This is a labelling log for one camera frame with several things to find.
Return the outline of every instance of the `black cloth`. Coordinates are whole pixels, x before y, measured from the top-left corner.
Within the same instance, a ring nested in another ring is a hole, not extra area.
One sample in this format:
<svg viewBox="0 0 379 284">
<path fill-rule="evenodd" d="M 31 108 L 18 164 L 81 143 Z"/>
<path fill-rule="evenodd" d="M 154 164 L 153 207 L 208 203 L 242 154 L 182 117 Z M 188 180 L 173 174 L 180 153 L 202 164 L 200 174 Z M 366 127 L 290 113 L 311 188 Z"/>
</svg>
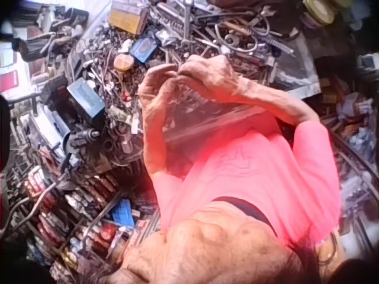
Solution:
<svg viewBox="0 0 379 284">
<path fill-rule="evenodd" d="M 224 201 L 228 202 L 238 209 L 240 209 L 243 213 L 245 213 L 247 216 L 253 217 L 254 219 L 257 219 L 258 221 L 261 221 L 267 225 L 270 226 L 274 234 L 277 236 L 274 228 L 272 227 L 271 223 L 268 221 L 267 217 L 254 205 L 248 203 L 247 201 L 239 198 L 234 197 L 228 197 L 228 196 L 222 196 L 214 199 L 213 201 Z"/>
</svg>

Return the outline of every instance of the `person's left hand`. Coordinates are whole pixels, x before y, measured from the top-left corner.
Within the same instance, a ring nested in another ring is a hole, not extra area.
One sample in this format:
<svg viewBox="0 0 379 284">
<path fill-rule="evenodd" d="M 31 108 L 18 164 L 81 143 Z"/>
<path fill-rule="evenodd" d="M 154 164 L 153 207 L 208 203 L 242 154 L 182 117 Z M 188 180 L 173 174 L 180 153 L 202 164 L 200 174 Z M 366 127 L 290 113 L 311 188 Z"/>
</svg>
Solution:
<svg viewBox="0 0 379 284">
<path fill-rule="evenodd" d="M 142 103 L 143 128 L 162 129 L 170 97 L 176 88 L 175 64 L 150 68 L 138 89 Z"/>
</svg>

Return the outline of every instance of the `round lid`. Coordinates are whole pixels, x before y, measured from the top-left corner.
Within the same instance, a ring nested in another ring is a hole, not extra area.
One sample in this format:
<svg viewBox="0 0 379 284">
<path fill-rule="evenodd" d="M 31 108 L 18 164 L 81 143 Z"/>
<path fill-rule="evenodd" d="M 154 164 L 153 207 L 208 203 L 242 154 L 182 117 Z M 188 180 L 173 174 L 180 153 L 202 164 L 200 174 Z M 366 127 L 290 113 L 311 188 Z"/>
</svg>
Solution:
<svg viewBox="0 0 379 284">
<path fill-rule="evenodd" d="M 353 5 L 353 0 L 328 0 L 339 8 L 347 8 Z"/>
<path fill-rule="evenodd" d="M 118 71 L 126 71 L 134 64 L 134 58 L 128 54 L 119 54 L 113 61 L 113 66 Z"/>
<path fill-rule="evenodd" d="M 334 21 L 334 13 L 324 0 L 303 0 L 309 13 L 323 25 L 329 25 Z"/>
</svg>

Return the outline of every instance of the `red object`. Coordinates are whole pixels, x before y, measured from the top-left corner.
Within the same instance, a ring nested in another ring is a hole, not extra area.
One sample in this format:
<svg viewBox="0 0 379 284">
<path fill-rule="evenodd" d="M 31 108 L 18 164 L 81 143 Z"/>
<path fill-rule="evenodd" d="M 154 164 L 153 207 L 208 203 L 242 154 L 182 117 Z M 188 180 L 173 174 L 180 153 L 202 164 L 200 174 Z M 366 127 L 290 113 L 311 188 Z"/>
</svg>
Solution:
<svg viewBox="0 0 379 284">
<path fill-rule="evenodd" d="M 296 128 L 291 149 L 271 114 L 254 116 L 210 138 L 183 182 L 162 173 L 153 183 L 163 229 L 221 196 L 256 206 L 283 244 L 316 244 L 338 224 L 338 173 L 328 131 L 315 121 Z"/>
<path fill-rule="evenodd" d="M 17 70 L 0 75 L 0 92 L 5 92 L 9 89 L 18 86 Z"/>
</svg>

